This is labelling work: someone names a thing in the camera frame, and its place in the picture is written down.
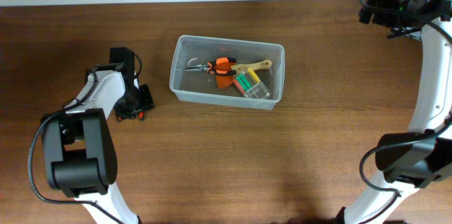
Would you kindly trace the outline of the small red cutting pliers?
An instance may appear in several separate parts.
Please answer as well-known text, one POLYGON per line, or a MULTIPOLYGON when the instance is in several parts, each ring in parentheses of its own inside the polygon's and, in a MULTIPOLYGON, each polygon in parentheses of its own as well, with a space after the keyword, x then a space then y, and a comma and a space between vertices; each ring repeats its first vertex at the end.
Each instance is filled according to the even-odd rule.
POLYGON ((145 119, 145 113, 144 112, 139 112, 139 113, 120 113, 118 111, 115 111, 115 115, 116 115, 116 120, 118 122, 122 122, 126 119, 138 119, 140 122, 143 122, 145 119))

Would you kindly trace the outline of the clear plastic container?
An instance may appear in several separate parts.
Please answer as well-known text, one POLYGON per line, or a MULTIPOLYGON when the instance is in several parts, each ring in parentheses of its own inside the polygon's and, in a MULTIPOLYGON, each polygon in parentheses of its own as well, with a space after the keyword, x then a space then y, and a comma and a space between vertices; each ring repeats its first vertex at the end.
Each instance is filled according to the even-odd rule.
POLYGON ((282 45, 182 35, 169 87, 182 101, 272 110, 284 79, 282 45))

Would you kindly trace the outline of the orange scraper wooden handle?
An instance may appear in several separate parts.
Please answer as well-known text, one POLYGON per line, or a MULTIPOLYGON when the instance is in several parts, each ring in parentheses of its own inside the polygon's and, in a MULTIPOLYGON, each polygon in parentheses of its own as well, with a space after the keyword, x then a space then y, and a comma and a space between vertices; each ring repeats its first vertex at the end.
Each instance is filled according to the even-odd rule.
MULTIPOLYGON (((227 63, 221 64, 218 66, 219 69, 238 69, 238 72, 241 73, 248 68, 253 69, 254 71, 270 69, 272 66, 271 60, 263 60, 260 62, 256 62, 253 64, 238 64, 236 63, 227 63)), ((232 84, 233 76, 215 76, 216 84, 219 89, 226 88, 232 84)))

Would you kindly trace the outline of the orange black long-nose pliers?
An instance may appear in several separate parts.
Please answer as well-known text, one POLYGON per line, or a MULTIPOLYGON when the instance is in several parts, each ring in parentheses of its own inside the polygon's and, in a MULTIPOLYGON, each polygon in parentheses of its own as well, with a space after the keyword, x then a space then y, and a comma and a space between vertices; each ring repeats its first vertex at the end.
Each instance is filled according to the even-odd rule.
POLYGON ((237 72, 232 69, 219 69, 218 66, 227 63, 236 63, 237 60, 232 57, 221 57, 214 61, 208 61, 206 64, 185 67, 185 71, 201 71, 215 76, 233 76, 237 72))

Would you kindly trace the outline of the clear screwdriver set case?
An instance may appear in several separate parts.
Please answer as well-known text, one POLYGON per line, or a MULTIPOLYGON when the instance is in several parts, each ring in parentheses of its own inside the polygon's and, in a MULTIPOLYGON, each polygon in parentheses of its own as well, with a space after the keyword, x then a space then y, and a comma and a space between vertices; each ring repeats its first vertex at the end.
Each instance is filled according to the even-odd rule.
POLYGON ((247 68, 235 75, 232 82, 245 98, 257 100, 267 100, 270 98, 269 89, 251 68, 247 68))

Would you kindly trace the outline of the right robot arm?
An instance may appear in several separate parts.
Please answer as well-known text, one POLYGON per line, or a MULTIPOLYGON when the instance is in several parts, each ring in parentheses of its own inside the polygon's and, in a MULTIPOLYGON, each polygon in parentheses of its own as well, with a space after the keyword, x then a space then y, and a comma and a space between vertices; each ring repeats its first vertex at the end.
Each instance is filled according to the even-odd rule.
POLYGON ((451 0, 361 0, 359 20, 422 43, 417 103, 405 133, 385 134, 364 154, 366 189, 335 223, 387 223, 410 195, 451 176, 451 0))

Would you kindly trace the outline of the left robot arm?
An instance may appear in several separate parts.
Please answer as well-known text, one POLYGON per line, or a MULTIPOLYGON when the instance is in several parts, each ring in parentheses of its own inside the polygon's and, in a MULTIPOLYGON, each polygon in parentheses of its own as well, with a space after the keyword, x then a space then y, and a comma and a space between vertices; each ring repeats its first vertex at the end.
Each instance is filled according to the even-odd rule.
POLYGON ((140 84, 139 56, 126 47, 109 51, 109 61, 88 69, 82 91, 61 110, 46 114, 34 136, 41 140, 47 183, 82 205, 96 223, 140 223, 116 183, 117 154, 107 118, 143 121, 154 102, 140 84))

